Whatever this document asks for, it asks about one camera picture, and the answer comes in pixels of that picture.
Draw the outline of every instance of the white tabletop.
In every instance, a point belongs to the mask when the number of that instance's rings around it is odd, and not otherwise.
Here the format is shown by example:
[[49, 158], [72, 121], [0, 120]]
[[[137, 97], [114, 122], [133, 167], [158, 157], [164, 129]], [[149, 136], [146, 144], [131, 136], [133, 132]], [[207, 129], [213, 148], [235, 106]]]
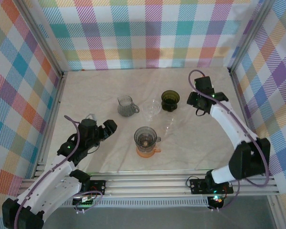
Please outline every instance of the white tabletop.
[[[80, 162], [78, 167], [85, 172], [212, 169], [226, 165], [234, 151], [229, 138], [210, 115], [197, 117], [196, 109], [186, 104], [192, 91], [187, 79], [191, 70], [175, 68], [69, 72], [47, 166], [60, 145], [75, 133], [74, 126], [63, 116], [68, 115], [81, 121], [90, 113], [95, 114], [98, 125], [112, 119], [118, 128], [112, 136], [101, 142], [98, 151]], [[243, 119], [228, 70], [224, 67], [200, 70], [211, 77], [215, 92], [225, 93], [235, 112]], [[198, 77], [201, 77], [200, 74], [193, 73], [193, 80]], [[149, 121], [142, 110], [131, 117], [122, 117], [117, 112], [118, 96], [129, 95], [142, 109], [142, 104], [147, 100], [161, 102], [161, 94], [166, 90], [175, 90], [180, 95], [178, 108], [171, 113], [161, 110]], [[150, 158], [139, 157], [135, 150], [133, 135], [141, 126], [152, 127], [162, 138], [157, 144], [162, 151]]]

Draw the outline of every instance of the purple cable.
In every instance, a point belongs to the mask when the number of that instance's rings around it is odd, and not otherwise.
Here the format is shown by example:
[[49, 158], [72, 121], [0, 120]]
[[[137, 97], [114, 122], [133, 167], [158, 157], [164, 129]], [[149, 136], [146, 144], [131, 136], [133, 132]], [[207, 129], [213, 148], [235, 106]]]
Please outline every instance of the purple cable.
[[246, 178], [246, 181], [248, 181], [250, 184], [256, 186], [256, 187], [266, 187], [268, 182], [269, 182], [269, 168], [268, 168], [268, 165], [267, 165], [267, 161], [266, 161], [266, 158], [262, 152], [262, 149], [259, 147], [259, 145], [256, 143], [256, 141], [251, 137], [251, 135], [247, 132], [246, 128], [241, 124], [241, 122], [237, 119], [237, 117], [232, 113], [230, 112], [229, 108], [227, 108], [225, 105], [223, 105], [220, 101], [214, 99], [213, 97], [211, 96], [208, 96], [200, 91], [198, 91], [194, 85], [192, 84], [191, 82], [191, 75], [193, 72], [199, 72], [201, 73], [204, 77], [205, 77], [205, 74], [200, 71], [200, 70], [192, 70], [190, 73], [189, 73], [189, 77], [188, 77], [188, 80], [189, 80], [189, 83], [190, 83], [190, 86], [194, 89], [194, 91], [196, 91], [198, 94], [202, 95], [203, 97], [207, 98], [207, 99], [210, 99], [214, 102], [216, 102], [217, 104], [219, 104], [222, 108], [224, 108], [228, 114], [230, 114], [232, 116], [232, 118], [234, 119], [234, 121], [239, 125], [239, 127], [242, 129], [242, 131], [244, 132], [245, 135], [248, 136], [248, 138], [253, 142], [254, 146], [257, 148], [259, 154], [261, 155], [261, 158], [262, 158], [262, 161], [264, 163], [264, 166], [265, 166], [265, 172], [266, 172], [266, 181], [264, 184], [262, 185], [259, 185], [259, 184], [255, 184], [253, 183], [251, 180], [247, 179]]
[[92, 209], [93, 207], [95, 207], [96, 205], [98, 205], [99, 204], [99, 202], [102, 200], [102, 198], [103, 198], [103, 193], [102, 192], [100, 192], [100, 191], [87, 191], [87, 192], [79, 192], [79, 193], [77, 193], [77, 194], [75, 194], [75, 195], [73, 195], [72, 197], [74, 197], [74, 196], [76, 196], [76, 195], [84, 195], [84, 194], [90, 194], [90, 193], [97, 193], [97, 194], [100, 194], [101, 195], [101, 197], [100, 197], [100, 199], [99, 199], [99, 201], [97, 201], [95, 204], [93, 204], [90, 208], [88, 208], [88, 209], [86, 209], [86, 210], [84, 210], [84, 211], [79, 211], [78, 209], [77, 209], [77, 205], [79, 205], [79, 203], [77, 203], [76, 205], [75, 205], [75, 210], [76, 210], [76, 212], [77, 213], [85, 213], [86, 211], [89, 211], [90, 209]]
[[19, 214], [21, 212], [21, 209], [23, 208], [25, 202], [27, 202], [27, 200], [29, 199], [30, 195], [32, 195], [33, 191], [37, 188], [37, 186], [51, 173], [54, 172], [55, 169], [57, 169], [59, 166], [61, 166], [65, 161], [67, 161], [77, 150], [78, 145], [80, 144], [80, 131], [76, 125], [76, 123], [79, 122], [75, 122], [73, 119], [71, 119], [69, 116], [64, 116], [67, 120], [69, 120], [70, 122], [72, 122], [72, 124], [75, 126], [76, 129], [76, 133], [77, 133], [77, 142], [76, 142], [76, 146], [75, 148], [72, 150], [72, 152], [65, 158], [63, 159], [60, 163], [58, 163], [56, 166], [54, 166], [52, 169], [50, 169], [48, 172], [46, 172], [39, 181], [37, 181], [37, 183], [32, 187], [32, 189], [30, 190], [30, 192], [27, 194], [27, 196], [25, 197], [25, 199], [23, 200], [23, 202], [20, 204], [18, 211], [16, 213], [15, 216], [15, 221], [14, 221], [14, 229], [18, 229], [18, 219], [19, 219]]

